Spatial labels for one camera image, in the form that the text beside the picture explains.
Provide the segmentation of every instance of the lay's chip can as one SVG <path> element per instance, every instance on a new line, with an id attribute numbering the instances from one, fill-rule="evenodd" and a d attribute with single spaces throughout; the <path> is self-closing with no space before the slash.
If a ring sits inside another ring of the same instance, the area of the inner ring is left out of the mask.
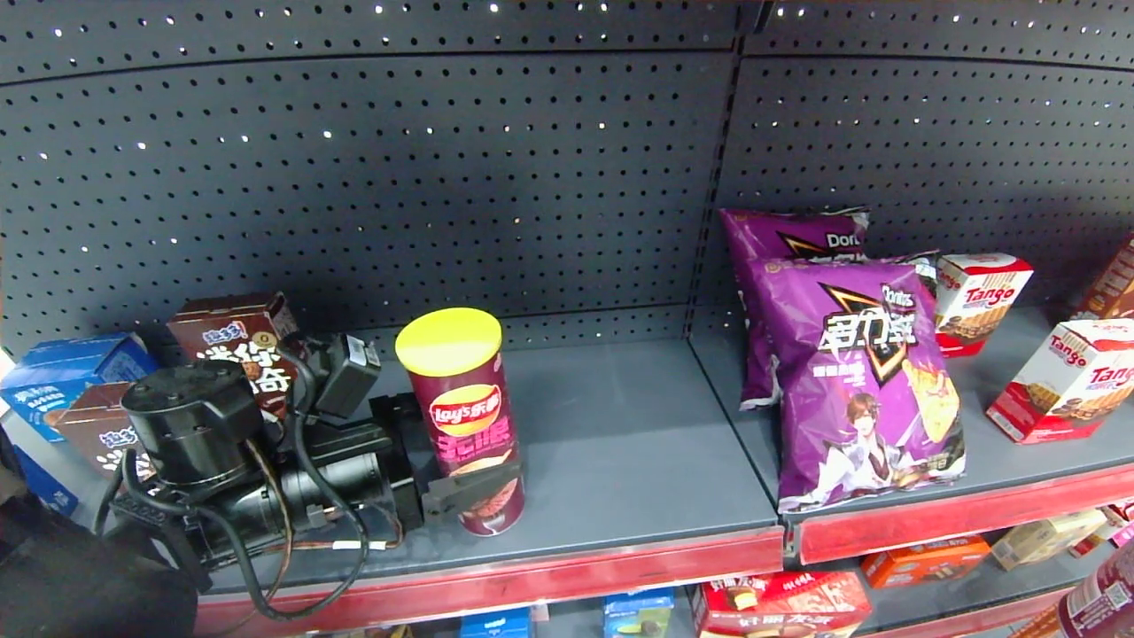
<path id="1" fill-rule="evenodd" d="M 446 476 L 519 458 L 500 360 L 502 337 L 500 322 L 488 312 L 449 307 L 416 318 L 395 342 Z M 494 536 L 523 510 L 524 486 L 517 478 L 459 518 L 468 531 Z"/>

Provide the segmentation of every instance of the red shelf edge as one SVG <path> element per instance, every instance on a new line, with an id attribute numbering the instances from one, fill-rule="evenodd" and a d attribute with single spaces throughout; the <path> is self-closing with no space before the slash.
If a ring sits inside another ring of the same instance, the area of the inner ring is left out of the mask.
<path id="1" fill-rule="evenodd" d="M 291 636 L 463 615 L 784 569 L 784 529 L 611 547 L 357 582 L 315 615 L 280 623 L 254 618 L 231 636 Z M 294 610 L 335 584 L 285 589 L 273 606 Z M 196 633 L 227 629 L 251 610 L 247 594 L 202 596 Z"/>
<path id="2" fill-rule="evenodd" d="M 1021 598 L 995 607 L 984 607 L 963 614 L 939 618 L 929 622 L 868 633 L 865 636 L 869 638 L 953 638 L 955 636 L 988 631 L 989 629 L 1035 618 L 1040 612 L 1056 604 L 1068 590 L 1070 590 L 1070 587 L 1064 587 L 1056 592 Z"/>
<path id="3" fill-rule="evenodd" d="M 799 524 L 799 561 L 822 563 L 1032 522 L 1134 494 L 1134 465 L 978 494 L 816 516 Z"/>

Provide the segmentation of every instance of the blue snack box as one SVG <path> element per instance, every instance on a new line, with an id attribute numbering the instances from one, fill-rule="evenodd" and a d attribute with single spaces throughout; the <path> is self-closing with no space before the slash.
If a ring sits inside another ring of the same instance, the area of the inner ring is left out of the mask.
<path id="1" fill-rule="evenodd" d="M 607 596 L 602 605 L 606 638 L 665 638 L 674 611 L 674 588 Z"/>
<path id="2" fill-rule="evenodd" d="M 0 398 L 35 432 L 64 440 L 56 422 L 87 386 L 136 382 L 158 364 L 133 333 L 43 342 L 0 381 Z"/>
<path id="3" fill-rule="evenodd" d="M 532 616 L 527 607 L 460 619 L 460 638 L 527 638 L 531 635 Z"/>
<path id="4" fill-rule="evenodd" d="M 16 451 L 16 459 L 19 460 L 19 469 L 24 470 L 24 482 L 32 494 L 40 497 L 43 504 L 59 512 L 65 517 L 70 517 L 78 508 L 78 499 L 64 484 L 56 480 L 56 477 L 48 474 L 42 466 L 32 460 L 19 449 L 12 445 Z"/>

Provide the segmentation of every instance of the yellow can lid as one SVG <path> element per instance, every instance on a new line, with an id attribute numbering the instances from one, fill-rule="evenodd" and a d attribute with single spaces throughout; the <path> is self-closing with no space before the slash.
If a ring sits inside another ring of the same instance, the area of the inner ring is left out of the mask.
<path id="1" fill-rule="evenodd" d="M 414 318 L 398 333 L 393 352 L 415 375 L 452 377 L 492 359 L 502 340 L 496 316 L 475 307 L 447 307 Z"/>

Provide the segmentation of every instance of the purple snack bag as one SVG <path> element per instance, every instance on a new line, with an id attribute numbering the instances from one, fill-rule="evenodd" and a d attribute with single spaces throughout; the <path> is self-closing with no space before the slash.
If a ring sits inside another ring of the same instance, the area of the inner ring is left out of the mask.
<path id="1" fill-rule="evenodd" d="M 914 265 L 765 261 L 752 270 L 784 388 L 781 513 L 964 475 L 960 399 Z"/>
<path id="2" fill-rule="evenodd" d="M 866 235 L 869 211 L 863 206 L 809 214 L 782 214 L 741 209 L 720 209 L 737 281 L 750 270 L 748 262 L 765 258 L 830 260 L 861 255 Z M 748 329 L 745 382 L 741 390 L 741 410 L 779 402 L 776 359 L 764 331 L 755 297 L 745 297 L 739 286 Z"/>

